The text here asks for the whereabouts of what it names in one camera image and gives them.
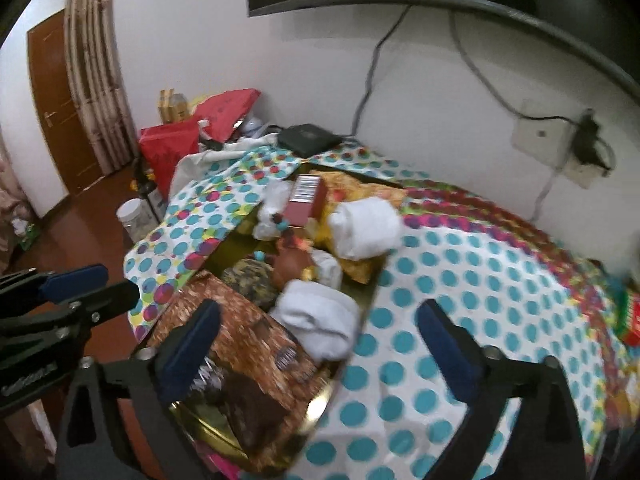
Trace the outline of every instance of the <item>wooden floor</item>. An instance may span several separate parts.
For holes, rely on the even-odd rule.
[[[130,190],[131,168],[105,177],[93,187],[72,198],[46,222],[42,235],[12,265],[12,270],[71,270],[100,263],[109,269],[109,282],[123,279],[122,262],[128,250],[116,209],[135,194]],[[84,354],[98,362],[126,359],[136,340],[123,314],[92,330]],[[162,479],[162,473],[142,435],[129,401],[121,410],[134,451],[144,472]]]

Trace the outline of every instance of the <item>wooden door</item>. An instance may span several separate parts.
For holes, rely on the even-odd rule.
[[[64,10],[28,33],[31,90],[40,126],[72,195],[80,194],[102,176],[71,99],[66,76]]]

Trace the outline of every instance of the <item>white jar lid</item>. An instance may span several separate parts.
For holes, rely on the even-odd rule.
[[[116,211],[116,216],[121,222],[129,222],[142,212],[142,200],[132,198],[122,204]]]

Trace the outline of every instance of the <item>polka dot bedsheet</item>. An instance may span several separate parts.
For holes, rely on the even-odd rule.
[[[567,375],[587,459],[619,387],[625,351],[606,320],[612,304],[578,260],[491,202],[428,180],[355,142],[313,162],[401,182],[400,247],[381,273],[369,318],[341,388],[289,471],[291,480],[422,478],[465,413],[448,391],[414,316],[435,298],[481,345],[539,362],[555,355]],[[129,313],[142,339],[179,288],[262,198],[270,178],[300,163],[261,147],[214,165],[173,200],[164,223],[127,254],[125,275],[141,288]],[[476,478],[491,474],[506,446],[519,400],[502,416]]]

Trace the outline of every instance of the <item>red gift bag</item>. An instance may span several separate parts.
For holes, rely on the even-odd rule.
[[[204,132],[213,140],[227,142],[236,130],[236,123],[249,113],[260,92],[255,88],[230,90],[201,102],[193,110],[193,117],[206,119]]]
[[[140,151],[154,170],[156,184],[164,198],[169,197],[171,179],[180,159],[198,153],[198,133],[198,120],[193,117],[142,130]]]

